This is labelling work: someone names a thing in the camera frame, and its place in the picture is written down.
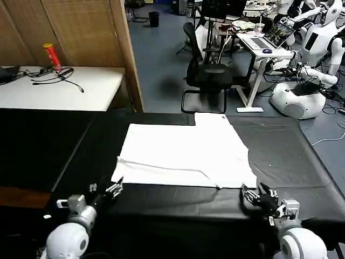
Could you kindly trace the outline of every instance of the red can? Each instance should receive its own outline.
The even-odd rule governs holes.
[[[60,71],[61,70],[61,63],[58,58],[58,55],[56,55],[54,45],[52,43],[45,43],[43,44],[44,49],[48,53],[49,59],[51,63],[53,63],[55,70]]]

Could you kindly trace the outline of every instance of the white towel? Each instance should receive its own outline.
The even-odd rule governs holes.
[[[221,114],[196,114],[196,126],[129,126],[112,181],[256,187],[248,149]]]

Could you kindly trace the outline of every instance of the trash can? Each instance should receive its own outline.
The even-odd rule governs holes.
[[[159,12],[149,12],[150,26],[158,27],[160,26],[160,13]]]

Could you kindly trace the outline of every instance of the computer mouse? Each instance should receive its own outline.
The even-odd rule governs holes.
[[[263,53],[265,53],[265,54],[271,54],[271,53],[272,53],[272,50],[270,50],[270,49],[263,49]]]

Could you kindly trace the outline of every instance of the wooden partition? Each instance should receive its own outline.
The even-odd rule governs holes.
[[[0,0],[0,65],[47,65],[53,43],[64,66],[125,67],[143,111],[123,0]]]

